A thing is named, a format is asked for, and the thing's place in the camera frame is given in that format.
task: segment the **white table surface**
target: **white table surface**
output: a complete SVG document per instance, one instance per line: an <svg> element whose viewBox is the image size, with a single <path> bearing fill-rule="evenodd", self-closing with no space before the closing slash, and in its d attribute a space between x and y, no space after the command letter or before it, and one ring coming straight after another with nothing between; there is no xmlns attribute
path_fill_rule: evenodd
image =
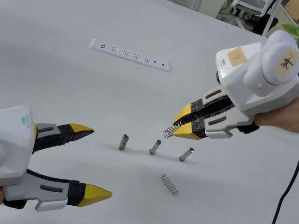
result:
<svg viewBox="0 0 299 224"><path fill-rule="evenodd" d="M299 157L298 135L261 128L228 140L161 132L217 85L215 54L265 41L163 0L0 2L0 105L31 105L37 123L77 122L96 133L34 154L30 168L111 190L109 200L37 213L0 208L1 224L269 223ZM170 73L89 49L106 40L171 64ZM123 134L128 148L116 149ZM162 145L148 154L157 139ZM185 163L178 156L195 152ZM159 180L167 173L180 194ZM278 223L299 218L299 184Z"/></svg>

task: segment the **metal pin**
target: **metal pin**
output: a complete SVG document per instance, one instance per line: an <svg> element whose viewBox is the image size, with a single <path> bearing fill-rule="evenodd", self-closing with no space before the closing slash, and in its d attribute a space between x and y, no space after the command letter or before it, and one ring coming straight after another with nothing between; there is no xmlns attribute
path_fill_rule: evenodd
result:
<svg viewBox="0 0 299 224"><path fill-rule="evenodd" d="M181 162L185 162L186 158L194 152L194 149L193 148L189 148L184 154L182 154L178 159L181 161Z"/></svg>
<svg viewBox="0 0 299 224"><path fill-rule="evenodd" d="M118 147L118 149L121 151L124 150L128 141L129 141L129 136L124 134L123 137L121 138L120 146Z"/></svg>
<svg viewBox="0 0 299 224"><path fill-rule="evenodd" d="M160 146L161 144L161 140L157 140L155 142L155 144L153 145L153 147L149 150L149 154L150 155L154 155L156 153L156 150L158 149L158 147Z"/></svg>

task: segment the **chair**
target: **chair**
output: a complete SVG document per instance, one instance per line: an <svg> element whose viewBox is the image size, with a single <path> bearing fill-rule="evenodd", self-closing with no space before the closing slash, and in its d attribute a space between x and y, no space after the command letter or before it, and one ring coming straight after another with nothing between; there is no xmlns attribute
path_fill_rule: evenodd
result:
<svg viewBox="0 0 299 224"><path fill-rule="evenodd" d="M262 36L265 36L272 24L281 1L282 0L228 0L228 3L232 7L235 7L237 9L237 12L232 17L230 24L238 25L240 28L245 29L245 22L239 18L239 14L241 11L253 14L258 17L263 17L266 13L270 12L269 20L262 34ZM220 13L220 15L225 18L231 16L222 13Z"/></svg>

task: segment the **power strip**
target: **power strip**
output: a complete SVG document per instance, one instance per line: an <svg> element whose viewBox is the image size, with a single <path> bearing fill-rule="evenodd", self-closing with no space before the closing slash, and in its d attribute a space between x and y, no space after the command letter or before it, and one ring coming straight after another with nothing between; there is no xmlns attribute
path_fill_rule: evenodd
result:
<svg viewBox="0 0 299 224"><path fill-rule="evenodd" d="M146 56L144 54L129 49L123 49L115 45L106 44L103 41L97 41L96 39L93 39L93 41L90 44L90 48L93 50L99 50L111 55L122 57L133 62L144 64L156 69L160 69L167 72L170 71L169 63L165 60L161 60L152 56Z"/></svg>

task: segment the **metal spring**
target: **metal spring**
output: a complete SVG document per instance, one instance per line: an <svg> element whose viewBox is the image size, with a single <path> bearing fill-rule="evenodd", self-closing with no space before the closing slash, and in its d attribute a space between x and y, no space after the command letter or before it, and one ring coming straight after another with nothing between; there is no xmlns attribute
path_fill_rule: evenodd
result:
<svg viewBox="0 0 299 224"><path fill-rule="evenodd" d="M181 126L183 126L185 123L183 121L178 122L177 124L167 128L165 131L163 131L163 136L168 139L171 136L173 136L173 133L178 130Z"/></svg>
<svg viewBox="0 0 299 224"><path fill-rule="evenodd" d="M124 150L128 141L129 141L129 136L124 134L123 137L121 138L120 146L118 147L119 150L121 151Z"/></svg>
<svg viewBox="0 0 299 224"><path fill-rule="evenodd" d="M178 193L177 188L173 185L173 183L169 180L168 176L166 174L163 174L160 177L161 181L163 182L163 184L167 187L167 189L169 190L169 192L175 196Z"/></svg>

